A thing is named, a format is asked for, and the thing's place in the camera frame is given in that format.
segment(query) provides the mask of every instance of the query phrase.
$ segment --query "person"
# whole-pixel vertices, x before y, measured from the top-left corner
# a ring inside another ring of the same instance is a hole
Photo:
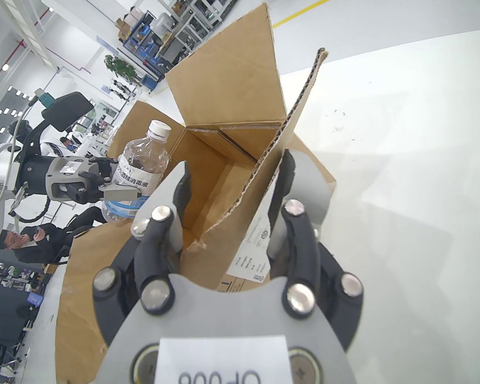
[[[74,236],[92,228],[94,221],[106,223],[101,209],[97,206],[87,208],[65,228],[46,223],[25,227],[21,234],[2,230],[0,249],[13,250],[15,257],[27,264],[56,262],[63,247],[71,247]]]
[[[70,151],[72,152],[75,152],[76,150],[76,146],[74,146],[71,141],[66,137],[66,136],[62,136],[62,138],[60,139],[61,143],[66,147],[68,148]]]

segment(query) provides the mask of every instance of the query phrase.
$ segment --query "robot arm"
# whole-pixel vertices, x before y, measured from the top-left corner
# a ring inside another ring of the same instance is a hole
[[[4,200],[14,199],[17,194],[44,194],[54,201],[73,200],[81,204],[99,199],[134,200],[139,197],[134,187],[110,183],[117,163],[113,159],[42,155],[40,137],[43,130],[54,126],[63,132],[92,108],[79,92],[65,95],[42,112],[44,120],[21,139],[23,148],[12,143],[0,144],[0,232],[4,224]],[[14,162],[7,174],[11,151]]]

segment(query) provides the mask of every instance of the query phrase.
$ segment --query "box on shelf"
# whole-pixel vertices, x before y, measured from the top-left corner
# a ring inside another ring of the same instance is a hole
[[[266,4],[237,20],[184,59],[167,81],[186,126],[137,102],[117,130],[108,156],[143,137],[151,120],[171,126],[167,173],[187,161],[192,198],[183,217],[181,274],[220,291],[260,284],[226,272],[262,200],[285,148],[306,152],[332,190],[334,178],[293,129],[327,56],[318,51],[296,103],[286,114]],[[130,225],[105,224],[77,238],[61,294],[56,331],[57,382],[91,382],[104,356],[94,318],[92,279],[110,265],[130,237]],[[232,286],[220,286],[233,280]]]

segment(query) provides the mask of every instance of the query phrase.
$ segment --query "box flap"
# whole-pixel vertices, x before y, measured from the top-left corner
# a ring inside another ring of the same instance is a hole
[[[315,83],[318,68],[327,55],[323,48],[318,51],[308,80],[296,103],[270,146],[256,163],[236,202],[203,234],[200,241],[195,242],[183,253],[182,274],[189,280],[209,289],[219,287],[270,184],[284,149],[293,140],[293,129]]]
[[[112,158],[119,157],[128,142],[133,139],[143,138],[146,135],[149,123],[155,119],[163,121],[171,127],[169,139],[165,144],[165,149],[170,153],[171,149],[178,142],[184,127],[155,107],[145,102],[137,101],[118,128],[107,151],[107,156]]]
[[[88,384],[96,378],[106,344],[94,316],[92,279],[112,263],[130,236],[130,224],[103,224],[73,241],[57,314],[57,382]]]
[[[166,77],[187,126],[286,118],[266,4],[200,46]]]

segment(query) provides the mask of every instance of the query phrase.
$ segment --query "sticker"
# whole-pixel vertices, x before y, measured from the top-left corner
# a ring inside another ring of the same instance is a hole
[[[161,174],[145,172],[140,168],[131,166],[126,158],[120,155],[119,164],[114,172],[112,182],[136,187],[143,196],[149,196],[158,186],[161,177]]]
[[[123,218],[134,218],[139,208],[154,192],[161,174],[145,172],[128,164],[123,155],[119,156],[119,163],[112,177],[112,182],[123,186],[136,187],[143,195],[134,201],[104,201],[104,205],[109,212]]]
[[[293,384],[284,336],[162,338],[154,384]]]
[[[245,238],[240,243],[227,274],[257,283],[263,283],[270,272],[267,246],[270,240],[269,207],[274,194],[276,179],[267,189],[260,206],[254,214]]]
[[[59,172],[64,174],[75,174],[78,171],[78,168],[82,164],[82,161],[68,161]]]

